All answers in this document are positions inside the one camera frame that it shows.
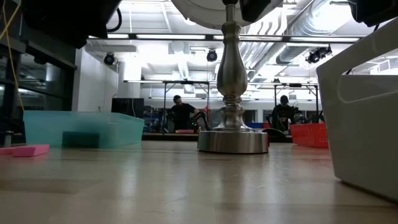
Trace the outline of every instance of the metal lamp base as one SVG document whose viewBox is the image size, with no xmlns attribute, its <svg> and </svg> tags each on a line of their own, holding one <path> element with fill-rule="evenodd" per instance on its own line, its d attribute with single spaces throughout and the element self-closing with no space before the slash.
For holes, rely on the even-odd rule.
<svg viewBox="0 0 398 224">
<path fill-rule="evenodd" d="M 268 134 L 200 131 L 198 149 L 203 152 L 258 154 L 268 152 Z"/>
</svg>

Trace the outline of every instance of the silver lamp stand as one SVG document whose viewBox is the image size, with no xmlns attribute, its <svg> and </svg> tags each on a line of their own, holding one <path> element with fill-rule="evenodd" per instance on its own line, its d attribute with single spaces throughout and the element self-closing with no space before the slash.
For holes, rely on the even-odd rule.
<svg viewBox="0 0 398 224">
<path fill-rule="evenodd" d="M 212 131 L 200 131 L 199 151 L 237 154 L 268 152 L 267 133 L 256 133 L 243 122 L 241 95 L 248 87 L 248 75 L 239 52 L 240 25 L 234 21 L 237 0 L 224 0 L 226 22 L 223 24 L 224 54 L 217 75 L 217 89 L 224 96 L 222 122 Z"/>
</svg>

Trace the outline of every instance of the spotlight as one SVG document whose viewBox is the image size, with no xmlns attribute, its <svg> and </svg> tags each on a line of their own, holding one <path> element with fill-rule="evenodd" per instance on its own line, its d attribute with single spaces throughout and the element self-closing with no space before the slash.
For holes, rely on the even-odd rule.
<svg viewBox="0 0 398 224">
<path fill-rule="evenodd" d="M 305 59 L 308 63 L 318 63 L 321 59 L 325 58 L 326 55 L 330 55 L 332 53 L 330 46 L 329 47 L 320 47 L 316 50 L 310 51 L 310 55 Z"/>
<path fill-rule="evenodd" d="M 207 61 L 215 62 L 216 60 L 217 60 L 216 50 L 209 50 L 209 52 L 207 53 Z"/>
<path fill-rule="evenodd" d="M 113 52 L 106 53 L 106 56 L 104 58 L 104 63 L 106 65 L 115 65 L 117 62 L 118 62 L 118 60 L 114 57 Z"/>
</svg>

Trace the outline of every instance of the black t-shirt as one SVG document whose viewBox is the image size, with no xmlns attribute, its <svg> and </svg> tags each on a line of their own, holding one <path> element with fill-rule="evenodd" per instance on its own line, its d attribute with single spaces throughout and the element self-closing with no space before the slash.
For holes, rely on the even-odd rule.
<svg viewBox="0 0 398 224">
<path fill-rule="evenodd" d="M 190 113 L 194 113 L 195 108 L 188 103 L 182 103 L 181 105 L 174 105 L 172 111 L 175 113 L 176 129 L 186 129 L 190 119 Z"/>
<path fill-rule="evenodd" d="M 282 106 L 282 105 L 277 105 L 273 112 L 272 112 L 272 124 L 274 128 L 280 129 L 281 127 L 278 127 L 278 122 L 277 120 L 279 118 L 286 118 L 284 122 L 281 122 L 283 125 L 283 128 L 285 131 L 288 130 L 289 128 L 289 122 L 288 118 L 291 120 L 292 123 L 294 123 L 294 111 L 292 106 Z"/>
</svg>

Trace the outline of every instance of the yellow wire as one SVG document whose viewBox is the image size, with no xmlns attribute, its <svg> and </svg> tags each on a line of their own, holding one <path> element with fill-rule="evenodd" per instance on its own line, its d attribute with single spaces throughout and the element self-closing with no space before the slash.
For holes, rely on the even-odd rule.
<svg viewBox="0 0 398 224">
<path fill-rule="evenodd" d="M 9 36 L 8 36 L 8 27 L 9 27 L 9 25 L 11 24 L 11 22 L 12 22 L 14 16 L 16 15 L 16 12 L 18 11 L 19 6 L 21 5 L 21 1 L 19 1 L 19 4 L 18 4 L 17 8 L 15 9 L 15 11 L 14 11 L 13 15 L 11 16 L 10 21 L 9 21 L 8 23 L 7 23 L 7 17 L 6 17 L 6 10 L 5 10 L 5 8 L 4 8 L 4 5 L 5 5 L 5 4 L 6 4 L 6 0 L 4 0 L 4 4 L 2 5 L 2 14 L 3 14 L 3 18 L 4 18 L 4 25 L 5 25 L 5 28 L 4 28 L 4 31 L 2 32 L 2 34 L 0 35 L 0 40 L 2 39 L 3 35 L 6 34 L 7 45 L 8 45 L 8 52 L 9 52 L 9 54 L 10 54 L 10 61 L 11 61 L 12 74 L 14 75 L 15 88 L 17 89 L 18 98 L 19 98 L 19 103 L 21 104 L 22 111 L 24 112 L 24 111 L 25 111 L 25 108 L 24 108 L 24 104 L 22 103 L 21 94 L 20 94 L 19 91 L 18 91 L 18 89 L 19 89 L 19 88 L 18 88 L 18 79 L 17 79 L 17 75 L 16 75 L 16 72 L 15 72 L 14 61 L 12 60 L 12 52 L 11 52 L 10 38 L 9 38 Z"/>
<path fill-rule="evenodd" d="M 8 30 L 8 27 L 10 26 L 11 22 L 14 20 L 14 17 L 15 17 L 15 15 L 16 15 L 17 12 L 18 12 L 19 7 L 21 6 L 21 2 L 22 2 L 22 1 L 20 0 L 19 3 L 18 3 L 18 5 L 17 5 L 17 7 L 15 8 L 14 13 L 12 13 L 12 16 L 10 17 L 10 21 L 8 21 L 8 23 L 7 23 L 7 25 L 5 26 L 4 30 L 1 32 L 1 34 L 0 34 L 0 40 L 2 39 L 2 37 L 4 36 L 4 34 L 6 33 L 6 31 Z"/>
</svg>

